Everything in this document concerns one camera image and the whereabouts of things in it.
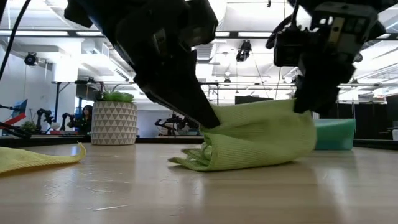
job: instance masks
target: green plant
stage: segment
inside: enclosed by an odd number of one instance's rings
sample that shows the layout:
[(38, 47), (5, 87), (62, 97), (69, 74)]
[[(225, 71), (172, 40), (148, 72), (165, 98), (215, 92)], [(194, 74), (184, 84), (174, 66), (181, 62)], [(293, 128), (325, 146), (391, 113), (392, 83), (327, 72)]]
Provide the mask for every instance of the green plant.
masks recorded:
[(25, 121), (21, 125), (21, 129), (29, 133), (34, 133), (36, 131), (36, 124), (32, 121)]
[(97, 101), (110, 101), (110, 102), (122, 102), (122, 103), (133, 103), (134, 96), (130, 93), (121, 93), (120, 91), (116, 91), (116, 88), (119, 85), (116, 85), (112, 90), (107, 90), (105, 87), (105, 91), (99, 92), (96, 100)]

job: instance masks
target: wooden table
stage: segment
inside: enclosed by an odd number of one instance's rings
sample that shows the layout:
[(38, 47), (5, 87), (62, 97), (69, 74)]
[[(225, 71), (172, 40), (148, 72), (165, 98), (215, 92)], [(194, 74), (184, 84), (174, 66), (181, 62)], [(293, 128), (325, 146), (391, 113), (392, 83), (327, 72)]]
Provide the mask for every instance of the wooden table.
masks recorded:
[[(282, 166), (169, 167), (182, 145), (86, 145), (79, 164), (0, 178), (1, 223), (396, 224), (398, 153), (314, 152)], [(76, 146), (29, 148), (56, 155)]]

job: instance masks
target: red object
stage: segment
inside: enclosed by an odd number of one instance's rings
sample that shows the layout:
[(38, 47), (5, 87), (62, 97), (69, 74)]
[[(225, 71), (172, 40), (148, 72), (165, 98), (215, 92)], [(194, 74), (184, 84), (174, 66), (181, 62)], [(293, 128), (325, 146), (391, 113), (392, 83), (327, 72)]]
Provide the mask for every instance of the red object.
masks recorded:
[(4, 124), (8, 124), (8, 125), (13, 125), (15, 123), (17, 123), (18, 121), (22, 121), (23, 119), (26, 118), (26, 115), (24, 113), (16, 116), (15, 118), (11, 118), (8, 121), (3, 122)]

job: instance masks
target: potted plant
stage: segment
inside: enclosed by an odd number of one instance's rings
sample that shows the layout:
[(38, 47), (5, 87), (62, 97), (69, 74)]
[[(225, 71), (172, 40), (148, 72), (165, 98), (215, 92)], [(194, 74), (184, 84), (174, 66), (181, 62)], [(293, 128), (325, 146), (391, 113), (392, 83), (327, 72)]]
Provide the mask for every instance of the potted plant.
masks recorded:
[(91, 125), (91, 143), (94, 145), (122, 146), (136, 141), (134, 96), (115, 88), (99, 93), (94, 102)]

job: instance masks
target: folded cloth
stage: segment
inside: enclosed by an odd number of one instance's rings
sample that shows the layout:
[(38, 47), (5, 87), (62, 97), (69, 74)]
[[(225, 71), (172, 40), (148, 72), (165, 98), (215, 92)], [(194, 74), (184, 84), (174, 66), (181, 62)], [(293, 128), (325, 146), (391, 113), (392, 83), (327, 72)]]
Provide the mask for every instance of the folded cloth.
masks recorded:
[(293, 100), (214, 106), (221, 125), (201, 129), (201, 149), (184, 149), (187, 158), (170, 162), (196, 171), (242, 169), (281, 164), (315, 148), (317, 130), (310, 112), (293, 112)]
[(0, 147), (0, 174), (21, 168), (79, 162), (86, 156), (86, 149), (81, 143), (79, 148), (80, 152), (75, 156), (49, 156), (22, 149)]

